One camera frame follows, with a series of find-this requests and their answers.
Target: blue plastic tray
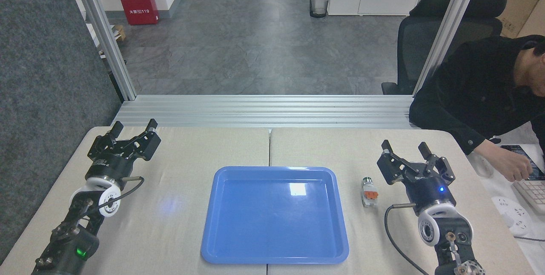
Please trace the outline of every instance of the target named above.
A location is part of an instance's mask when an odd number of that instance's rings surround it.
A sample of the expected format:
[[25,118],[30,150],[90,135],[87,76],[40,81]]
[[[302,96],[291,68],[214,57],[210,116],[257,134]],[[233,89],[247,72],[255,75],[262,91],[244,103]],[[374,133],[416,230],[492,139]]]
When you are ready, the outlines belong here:
[[215,264],[338,264],[348,240],[327,168],[226,166],[216,172],[201,254]]

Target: orange connector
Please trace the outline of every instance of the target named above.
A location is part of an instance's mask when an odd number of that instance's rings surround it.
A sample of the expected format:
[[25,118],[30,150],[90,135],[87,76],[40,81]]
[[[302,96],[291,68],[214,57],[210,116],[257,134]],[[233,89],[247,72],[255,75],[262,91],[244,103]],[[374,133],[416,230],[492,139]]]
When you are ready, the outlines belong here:
[[376,192],[376,191],[364,191],[364,195],[368,199],[376,199],[378,197],[378,192]]

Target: power strip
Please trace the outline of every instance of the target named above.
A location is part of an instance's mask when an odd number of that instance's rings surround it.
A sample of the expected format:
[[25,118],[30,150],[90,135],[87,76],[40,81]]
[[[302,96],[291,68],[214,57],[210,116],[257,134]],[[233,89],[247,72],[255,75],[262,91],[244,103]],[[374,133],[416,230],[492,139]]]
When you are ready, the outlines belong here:
[[522,237],[531,232],[532,219],[521,205],[505,197],[493,197],[492,201],[514,236]]

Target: green led light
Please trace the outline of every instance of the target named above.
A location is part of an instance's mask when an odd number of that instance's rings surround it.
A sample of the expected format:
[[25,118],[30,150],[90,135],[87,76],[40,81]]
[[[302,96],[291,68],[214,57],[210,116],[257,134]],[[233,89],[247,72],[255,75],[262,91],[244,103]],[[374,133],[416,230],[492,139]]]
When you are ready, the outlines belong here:
[[80,256],[80,258],[85,259],[87,257],[87,252],[80,248],[76,248],[76,254]]

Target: black office chair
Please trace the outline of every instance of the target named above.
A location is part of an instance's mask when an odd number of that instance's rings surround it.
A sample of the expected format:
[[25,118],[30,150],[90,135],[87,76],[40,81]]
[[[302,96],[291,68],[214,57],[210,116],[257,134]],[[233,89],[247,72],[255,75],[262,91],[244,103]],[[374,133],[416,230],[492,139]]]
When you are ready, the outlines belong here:
[[[420,0],[401,21],[397,34],[397,84],[382,83],[384,95],[410,95],[420,77],[450,0]],[[496,19],[507,0],[471,0],[445,59],[462,43],[499,36]]]

